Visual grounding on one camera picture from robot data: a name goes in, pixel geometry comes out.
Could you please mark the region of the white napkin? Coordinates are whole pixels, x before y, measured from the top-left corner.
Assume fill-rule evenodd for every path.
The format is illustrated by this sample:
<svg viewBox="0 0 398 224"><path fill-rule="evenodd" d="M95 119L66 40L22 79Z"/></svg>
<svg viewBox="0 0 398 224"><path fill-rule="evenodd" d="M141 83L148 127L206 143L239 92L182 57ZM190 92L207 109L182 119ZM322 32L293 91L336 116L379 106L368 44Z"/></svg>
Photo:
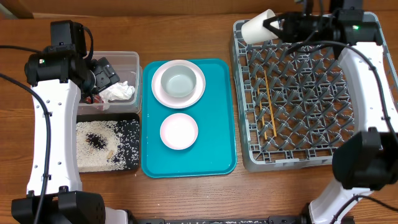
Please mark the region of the white napkin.
<svg viewBox="0 0 398 224"><path fill-rule="evenodd" d="M99 93L104 102L115 100L128 100L135 93L136 89L127 84L127 81L115 83Z"/></svg>

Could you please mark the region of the red snack wrapper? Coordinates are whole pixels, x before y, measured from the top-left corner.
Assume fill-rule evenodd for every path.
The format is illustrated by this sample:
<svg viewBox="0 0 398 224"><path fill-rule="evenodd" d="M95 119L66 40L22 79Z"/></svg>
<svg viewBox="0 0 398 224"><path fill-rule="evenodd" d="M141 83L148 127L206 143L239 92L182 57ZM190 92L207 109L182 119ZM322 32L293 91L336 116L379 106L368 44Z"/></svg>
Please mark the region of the red snack wrapper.
<svg viewBox="0 0 398 224"><path fill-rule="evenodd" d="M88 106L92 106L97 110L103 110L104 101L99 95L94 95L93 97L86 97L82 102Z"/></svg>

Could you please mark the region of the pale green paper cup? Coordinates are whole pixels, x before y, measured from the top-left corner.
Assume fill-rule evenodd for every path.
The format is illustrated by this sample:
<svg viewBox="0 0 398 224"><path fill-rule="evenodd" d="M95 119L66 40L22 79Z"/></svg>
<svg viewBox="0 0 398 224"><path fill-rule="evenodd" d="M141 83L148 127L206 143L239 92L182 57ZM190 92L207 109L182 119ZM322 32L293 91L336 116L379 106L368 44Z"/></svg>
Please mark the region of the pale green paper cup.
<svg viewBox="0 0 398 224"><path fill-rule="evenodd" d="M255 44L278 39L278 36L263 26L264 20L272 17L275 17L275 13L271 9L268 9L246 22L241 28L241 34L245 43Z"/></svg>

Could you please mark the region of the wooden chopstick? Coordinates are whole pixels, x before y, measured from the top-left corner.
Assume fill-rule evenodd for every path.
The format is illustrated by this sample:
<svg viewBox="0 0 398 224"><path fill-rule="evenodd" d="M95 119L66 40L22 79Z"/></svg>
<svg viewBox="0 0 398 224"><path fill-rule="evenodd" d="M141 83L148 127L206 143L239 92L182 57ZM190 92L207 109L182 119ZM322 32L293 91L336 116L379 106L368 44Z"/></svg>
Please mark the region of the wooden chopstick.
<svg viewBox="0 0 398 224"><path fill-rule="evenodd" d="M264 80L265 80L265 83L266 83L266 93L267 93L267 99L268 99L270 114L271 114L272 131L273 131L274 137L276 138L277 137L277 132L276 132L275 121L274 121L274 113L273 113L272 100L271 100L271 92L270 92L270 89L269 89L269 84L268 84L268 79L267 79L267 70L265 70L265 69L264 69Z"/></svg>
<svg viewBox="0 0 398 224"><path fill-rule="evenodd" d="M264 139L267 140L267 126L264 121L265 111L262 109L262 99L264 97L264 94L259 89L260 85L262 85L263 83L263 80L262 78L258 78L257 75L255 75L255 78L256 78L255 88L257 90L256 104L259 106L260 109L260 113L259 116L257 117L257 120L261 120L262 123L261 134L264 136Z"/></svg>

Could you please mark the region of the pink bowl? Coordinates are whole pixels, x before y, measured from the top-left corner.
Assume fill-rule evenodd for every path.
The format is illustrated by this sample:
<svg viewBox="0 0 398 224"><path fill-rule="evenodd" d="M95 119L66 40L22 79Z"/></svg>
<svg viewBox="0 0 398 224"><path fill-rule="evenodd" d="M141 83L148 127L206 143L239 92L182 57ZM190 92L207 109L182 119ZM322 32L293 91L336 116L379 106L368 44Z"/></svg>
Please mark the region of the pink bowl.
<svg viewBox="0 0 398 224"><path fill-rule="evenodd" d="M160 138L169 148L179 151L188 149L198 137L196 121L185 113L174 113L160 126Z"/></svg>

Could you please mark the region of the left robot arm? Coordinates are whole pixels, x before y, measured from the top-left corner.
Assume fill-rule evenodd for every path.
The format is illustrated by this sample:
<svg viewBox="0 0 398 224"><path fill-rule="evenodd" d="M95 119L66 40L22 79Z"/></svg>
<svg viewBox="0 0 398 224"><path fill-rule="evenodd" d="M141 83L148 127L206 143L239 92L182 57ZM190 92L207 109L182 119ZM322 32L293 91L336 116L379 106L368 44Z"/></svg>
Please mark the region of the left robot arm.
<svg viewBox="0 0 398 224"><path fill-rule="evenodd" d="M129 210L108 208L100 194L84 192L76 158L81 99L119 81L105 58L93 58L90 30L73 21L50 25L51 44L25 64L24 89L34 101L34 160L27 193L12 201L19 223L134 223Z"/></svg>

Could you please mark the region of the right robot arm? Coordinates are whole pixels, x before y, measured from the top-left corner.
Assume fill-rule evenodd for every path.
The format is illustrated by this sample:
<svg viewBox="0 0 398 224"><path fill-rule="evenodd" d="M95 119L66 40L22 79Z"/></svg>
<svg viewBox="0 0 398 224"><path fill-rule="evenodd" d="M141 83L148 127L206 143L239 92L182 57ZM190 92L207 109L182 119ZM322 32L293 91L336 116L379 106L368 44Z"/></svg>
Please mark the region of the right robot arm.
<svg viewBox="0 0 398 224"><path fill-rule="evenodd" d="M273 37L302 47L332 47L348 86L354 135L333 154L334 178L308 206L309 223L340 223L362 198L397 182L397 111L384 71L379 24L364 20L361 1L332 1L330 16L302 12L262 19Z"/></svg>

